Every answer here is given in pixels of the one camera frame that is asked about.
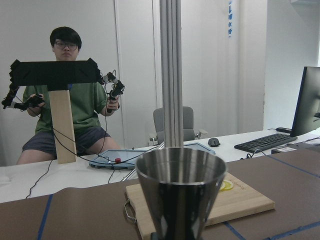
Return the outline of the wooden post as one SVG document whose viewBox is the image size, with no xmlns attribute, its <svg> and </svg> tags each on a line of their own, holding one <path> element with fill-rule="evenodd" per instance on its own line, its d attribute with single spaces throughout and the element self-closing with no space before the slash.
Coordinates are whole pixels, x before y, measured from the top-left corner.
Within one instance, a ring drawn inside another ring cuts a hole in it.
<svg viewBox="0 0 320 240">
<path fill-rule="evenodd" d="M 77 150 L 70 92 L 56 90 L 49 91 L 48 94 L 57 161 L 59 164 L 73 163 L 77 158 Z"/>
</svg>

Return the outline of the black keyboard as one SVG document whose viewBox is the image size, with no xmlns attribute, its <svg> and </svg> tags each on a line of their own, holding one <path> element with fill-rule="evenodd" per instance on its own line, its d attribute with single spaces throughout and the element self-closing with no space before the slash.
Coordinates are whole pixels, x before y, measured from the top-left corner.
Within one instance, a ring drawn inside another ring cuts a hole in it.
<svg viewBox="0 0 320 240">
<path fill-rule="evenodd" d="M 281 146 L 283 144 L 297 140 L 298 138 L 292 137 L 287 134 L 275 133 L 268 136 L 260 137 L 251 141 L 240 143 L 234 146 L 235 149 L 254 153 L 256 150 L 268 150 L 273 147 Z"/>
</svg>

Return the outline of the black computer mouse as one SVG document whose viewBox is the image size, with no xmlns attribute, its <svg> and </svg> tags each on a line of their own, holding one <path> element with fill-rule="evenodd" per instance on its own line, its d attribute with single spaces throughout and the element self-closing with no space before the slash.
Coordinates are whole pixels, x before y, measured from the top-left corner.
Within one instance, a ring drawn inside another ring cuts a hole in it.
<svg viewBox="0 0 320 240">
<path fill-rule="evenodd" d="M 210 146 L 210 147 L 218 147 L 221 145 L 220 141 L 215 138 L 215 137 L 212 137 L 208 140 L 207 144 Z"/>
</svg>

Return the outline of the person in green shirt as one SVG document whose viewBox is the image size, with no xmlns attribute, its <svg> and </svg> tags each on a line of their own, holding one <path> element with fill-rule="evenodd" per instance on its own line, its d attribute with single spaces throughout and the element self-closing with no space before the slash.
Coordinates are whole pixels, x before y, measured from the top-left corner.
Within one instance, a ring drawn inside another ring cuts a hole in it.
<svg viewBox="0 0 320 240">
<path fill-rule="evenodd" d="M 57 61 L 77 59 L 82 40 L 74 29 L 67 26 L 58 27 L 51 32 L 49 40 Z M 45 85 L 26 86 L 23 100 L 26 101 L 35 94 L 42 95 L 44 103 L 27 109 L 30 116 L 39 116 L 39 120 L 35 135 L 22 147 L 22 153 L 17 161 L 19 165 L 57 158 L 47 87 Z M 98 82 L 74 84 L 69 94 L 77 154 L 85 156 L 106 150 L 119 150 L 121 147 L 101 127 L 98 118 L 99 114 L 109 117 L 118 110 L 120 107 L 118 99 L 108 99 L 102 85 Z"/>
</svg>

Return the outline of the bamboo cutting board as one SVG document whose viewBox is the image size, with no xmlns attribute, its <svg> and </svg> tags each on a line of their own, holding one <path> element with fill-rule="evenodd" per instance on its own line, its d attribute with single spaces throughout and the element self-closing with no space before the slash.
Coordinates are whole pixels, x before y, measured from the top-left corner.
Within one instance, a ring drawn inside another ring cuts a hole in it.
<svg viewBox="0 0 320 240">
<path fill-rule="evenodd" d="M 246 217 L 264 211 L 273 210 L 275 202 L 247 185 L 235 176 L 227 173 L 225 181 L 233 188 L 222 190 L 217 194 L 213 208 L 208 216 L 206 226 Z M 137 224 L 143 240 L 150 240 L 155 227 L 140 184 L 126 187 L 127 201 L 124 204 L 126 216 Z"/>
</svg>

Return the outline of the grey office chair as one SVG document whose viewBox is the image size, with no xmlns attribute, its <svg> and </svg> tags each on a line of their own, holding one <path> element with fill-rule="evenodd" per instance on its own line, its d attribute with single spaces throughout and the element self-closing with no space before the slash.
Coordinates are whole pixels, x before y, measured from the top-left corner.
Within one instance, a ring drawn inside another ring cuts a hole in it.
<svg viewBox="0 0 320 240">
<path fill-rule="evenodd" d="M 153 122 L 156 132 L 156 141 L 158 144 L 164 142 L 164 110 L 157 108 L 153 111 Z M 189 106 L 183 107 L 183 141 L 193 141 L 195 138 L 200 139 L 202 135 L 208 132 L 204 129 L 199 129 L 198 133 L 194 130 L 194 111 Z"/>
</svg>

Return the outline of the blue teach pendant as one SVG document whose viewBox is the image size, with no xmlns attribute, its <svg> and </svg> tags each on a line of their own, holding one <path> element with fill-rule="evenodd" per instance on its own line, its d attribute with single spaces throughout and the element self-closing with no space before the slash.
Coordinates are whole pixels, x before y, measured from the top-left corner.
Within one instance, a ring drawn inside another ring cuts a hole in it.
<svg viewBox="0 0 320 240">
<path fill-rule="evenodd" d="M 176 150 L 177 154 L 173 157 L 181 159 L 200 158 L 204 153 L 215 155 L 216 152 L 198 142 L 188 143 L 183 146 L 184 150 Z M 89 160 L 89 166 L 92 168 L 106 168 L 110 170 L 133 170 L 138 158 L 145 154 L 164 150 L 165 147 L 153 147 L 150 149 L 121 149 L 121 150 L 106 150 L 96 158 Z"/>
</svg>

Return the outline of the black monitor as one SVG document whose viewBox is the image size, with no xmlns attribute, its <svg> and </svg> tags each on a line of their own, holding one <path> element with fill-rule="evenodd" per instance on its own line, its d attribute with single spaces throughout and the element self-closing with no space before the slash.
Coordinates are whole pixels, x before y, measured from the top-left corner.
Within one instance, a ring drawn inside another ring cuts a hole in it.
<svg viewBox="0 0 320 240">
<path fill-rule="evenodd" d="M 303 69 L 292 128 L 278 127 L 276 131 L 291 137 L 307 134 L 320 127 L 320 68 L 305 66 Z"/>
</svg>

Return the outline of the aluminium frame column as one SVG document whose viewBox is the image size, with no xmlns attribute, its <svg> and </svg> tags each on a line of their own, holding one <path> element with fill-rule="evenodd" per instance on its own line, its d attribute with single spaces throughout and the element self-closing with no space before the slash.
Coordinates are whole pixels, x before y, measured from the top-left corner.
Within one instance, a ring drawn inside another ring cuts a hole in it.
<svg viewBox="0 0 320 240">
<path fill-rule="evenodd" d="M 181 1 L 161 0 L 159 7 L 164 146 L 182 147 L 184 131 Z"/>
</svg>

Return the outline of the steel cocktail jigger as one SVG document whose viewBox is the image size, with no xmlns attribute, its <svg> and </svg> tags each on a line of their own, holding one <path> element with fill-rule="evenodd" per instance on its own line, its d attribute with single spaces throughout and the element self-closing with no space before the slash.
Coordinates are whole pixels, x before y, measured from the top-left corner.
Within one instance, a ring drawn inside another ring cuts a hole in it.
<svg viewBox="0 0 320 240">
<path fill-rule="evenodd" d="M 155 227 L 152 240 L 200 240 L 226 163 L 212 153 L 164 148 L 143 154 L 135 164 Z"/>
</svg>

